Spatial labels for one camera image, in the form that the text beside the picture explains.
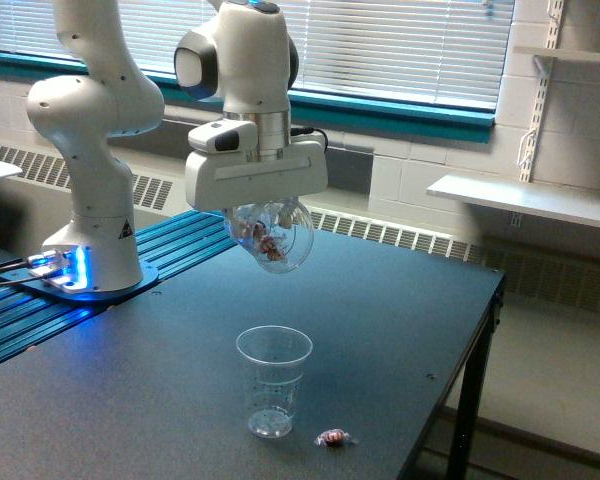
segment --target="table leg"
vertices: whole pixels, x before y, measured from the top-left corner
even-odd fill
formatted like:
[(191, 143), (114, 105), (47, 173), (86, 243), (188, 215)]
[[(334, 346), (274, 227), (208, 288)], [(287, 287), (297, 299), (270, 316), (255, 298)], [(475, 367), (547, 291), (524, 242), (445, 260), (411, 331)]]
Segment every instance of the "table leg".
[(497, 308), (496, 302), (494, 302), (487, 314), (489, 316), (487, 324), (482, 330), (478, 342), (465, 365), (456, 428), (453, 434), (453, 443), (447, 466), (447, 480), (464, 479), (467, 471), (473, 430), (478, 418), (482, 385), (487, 370), (487, 360), (489, 359), (491, 337), (496, 322), (495, 315)]

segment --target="cup rim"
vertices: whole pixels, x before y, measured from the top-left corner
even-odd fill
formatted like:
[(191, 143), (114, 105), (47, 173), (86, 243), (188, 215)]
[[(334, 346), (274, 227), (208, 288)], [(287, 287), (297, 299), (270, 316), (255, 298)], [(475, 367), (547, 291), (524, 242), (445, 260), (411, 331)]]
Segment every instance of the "cup rim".
[[(267, 362), (265, 360), (260, 360), (258, 358), (254, 358), (254, 357), (252, 357), (250, 355), (247, 355), (240, 348), (240, 339), (243, 336), (247, 335), (248, 333), (253, 332), (254, 330), (262, 330), (262, 329), (265, 329), (265, 328), (279, 328), (281, 330), (287, 330), (287, 331), (290, 331), (290, 332), (298, 333), (298, 334), (300, 334), (302, 337), (304, 337), (309, 342), (309, 350), (303, 356), (301, 356), (299, 358), (296, 358), (294, 360), (289, 360), (287, 362)], [(258, 365), (269, 365), (269, 366), (274, 366), (274, 367), (284, 367), (284, 366), (292, 365), (294, 363), (301, 363), (304, 360), (306, 360), (307, 357), (309, 355), (311, 355), (311, 352), (313, 352), (313, 340), (311, 340), (307, 334), (302, 333), (300, 330), (296, 330), (295, 328), (285, 327), (283, 325), (260, 325), (258, 327), (253, 327), (253, 328), (250, 328), (248, 330), (245, 330), (240, 335), (238, 335), (238, 338), (236, 338), (236, 349), (238, 350), (238, 353), (240, 353), (240, 355), (242, 355), (244, 358), (246, 358), (250, 362), (256, 363)]]

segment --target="dark gray table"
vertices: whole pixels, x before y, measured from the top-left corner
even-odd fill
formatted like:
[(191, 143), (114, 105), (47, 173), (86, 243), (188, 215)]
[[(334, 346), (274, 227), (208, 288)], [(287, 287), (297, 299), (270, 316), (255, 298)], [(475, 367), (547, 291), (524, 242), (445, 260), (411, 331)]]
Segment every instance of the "dark gray table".
[[(234, 248), (0, 365), (0, 479), (394, 479), (461, 367), (450, 477), (466, 466), (501, 273), (319, 233), (305, 265)], [(315, 343), (293, 431), (245, 427), (235, 338)], [(313, 445), (342, 427), (359, 444)]]

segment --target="blue aluminum extrusion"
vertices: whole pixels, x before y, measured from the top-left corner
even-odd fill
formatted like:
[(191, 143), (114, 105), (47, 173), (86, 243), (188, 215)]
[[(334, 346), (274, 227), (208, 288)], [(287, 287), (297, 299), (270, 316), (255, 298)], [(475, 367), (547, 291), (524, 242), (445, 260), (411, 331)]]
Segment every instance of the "blue aluminum extrusion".
[[(140, 259), (165, 281), (233, 247), (222, 217), (191, 211), (136, 234)], [(24, 291), (0, 287), (0, 363), (84, 320), (102, 306), (76, 306)]]

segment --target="shelf bracket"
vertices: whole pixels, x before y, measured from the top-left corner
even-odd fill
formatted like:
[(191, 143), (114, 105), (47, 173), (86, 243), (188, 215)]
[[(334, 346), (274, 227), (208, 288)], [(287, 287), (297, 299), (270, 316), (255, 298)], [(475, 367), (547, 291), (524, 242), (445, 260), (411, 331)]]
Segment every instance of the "shelf bracket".
[[(558, 47), (558, 38), (562, 24), (562, 12), (564, 10), (564, 0), (548, 0), (547, 15), (551, 19), (549, 34), (545, 44), (546, 48), (555, 49)], [(538, 67), (538, 89), (536, 101), (533, 105), (533, 114), (529, 130), (520, 139), (520, 148), (518, 150), (518, 167), (520, 167), (519, 180), (524, 183), (530, 183), (533, 180), (533, 167), (538, 151), (540, 132), (542, 131), (542, 121), (549, 94), (549, 84), (551, 83), (551, 74), (553, 72), (554, 59), (543, 58), (534, 55), (533, 61)], [(522, 225), (522, 214), (512, 212), (511, 226), (519, 228)]]

